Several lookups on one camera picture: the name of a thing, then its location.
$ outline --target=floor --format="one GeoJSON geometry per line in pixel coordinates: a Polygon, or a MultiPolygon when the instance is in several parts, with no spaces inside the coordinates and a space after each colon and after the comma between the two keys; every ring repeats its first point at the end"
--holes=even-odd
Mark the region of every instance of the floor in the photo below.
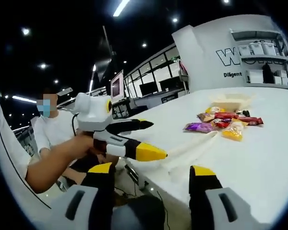
{"type": "MultiPolygon", "coordinates": [[[[38,157],[33,156],[31,162],[35,162],[38,160],[38,157]]],[[[122,189],[125,193],[130,195],[142,196],[143,193],[139,190],[138,185],[136,185],[133,180],[127,174],[126,169],[124,168],[125,162],[120,160],[117,165],[117,174],[116,174],[116,184],[117,188],[122,189]]],[[[147,192],[152,195],[160,198],[157,191],[151,188],[147,189],[147,192]]],[[[51,202],[56,199],[58,196],[61,196],[63,192],[59,189],[59,187],[55,184],[48,191],[39,194],[38,197],[43,200],[46,204],[51,205],[51,202]]],[[[159,194],[162,197],[165,208],[167,210],[166,221],[164,224],[165,230],[190,230],[191,229],[191,219],[188,210],[178,210],[177,206],[171,202],[162,191],[159,191],[159,194]]]]}

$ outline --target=white t-shirt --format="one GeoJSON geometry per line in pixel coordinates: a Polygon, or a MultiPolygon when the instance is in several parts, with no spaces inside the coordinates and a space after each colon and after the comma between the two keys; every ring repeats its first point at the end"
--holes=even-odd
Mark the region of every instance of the white t-shirt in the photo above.
{"type": "Polygon", "coordinates": [[[0,106],[0,164],[8,165],[5,162],[4,155],[9,156],[15,169],[22,179],[25,179],[27,168],[31,160],[31,156],[27,153],[19,143],[15,134],[11,130],[9,124],[4,118],[2,108],[0,106]]]}
{"type": "MultiPolygon", "coordinates": [[[[55,118],[40,116],[36,120],[33,130],[39,153],[42,148],[51,149],[51,147],[74,137],[72,117],[71,112],[59,110],[59,115],[55,118]]],[[[73,122],[75,130],[77,130],[77,119],[75,118],[73,122]]]]}

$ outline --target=person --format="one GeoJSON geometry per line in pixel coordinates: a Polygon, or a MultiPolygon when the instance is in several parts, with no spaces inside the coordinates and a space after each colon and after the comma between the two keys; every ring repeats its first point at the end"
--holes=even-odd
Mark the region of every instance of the person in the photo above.
{"type": "MultiPolygon", "coordinates": [[[[73,114],[70,111],[58,110],[57,101],[58,96],[51,87],[45,88],[37,101],[37,108],[42,115],[37,118],[33,130],[41,158],[47,157],[53,148],[62,148],[60,144],[74,137],[72,128],[73,114]]],[[[74,129],[77,130],[76,133],[80,134],[81,131],[78,130],[77,119],[74,119],[73,123],[74,129]]],[[[90,149],[90,151],[97,153],[96,149],[90,149]]],[[[86,172],[93,166],[107,162],[112,162],[116,165],[118,160],[119,157],[109,154],[105,154],[105,157],[102,154],[87,154],[80,159],[72,161],[62,176],[67,179],[69,186],[81,184],[86,172]]]]}
{"type": "MultiPolygon", "coordinates": [[[[0,167],[1,171],[4,169],[5,175],[1,177],[0,173],[0,179],[6,182],[8,181],[6,176],[15,178],[18,175],[35,193],[43,193],[55,184],[74,160],[82,158],[91,149],[94,150],[93,138],[79,134],[51,148],[47,156],[41,158],[40,161],[30,163],[30,155],[9,127],[0,106],[0,167]],[[3,160],[5,152],[9,156],[5,159],[11,161],[13,165],[8,170],[3,160]]],[[[16,186],[15,183],[7,185],[12,194],[24,189],[16,186]]],[[[16,201],[18,201],[18,207],[23,207],[23,204],[19,203],[21,201],[19,198],[16,201]]],[[[162,201],[154,196],[144,195],[113,210],[111,230],[163,230],[164,221],[165,210],[162,201]]]]}

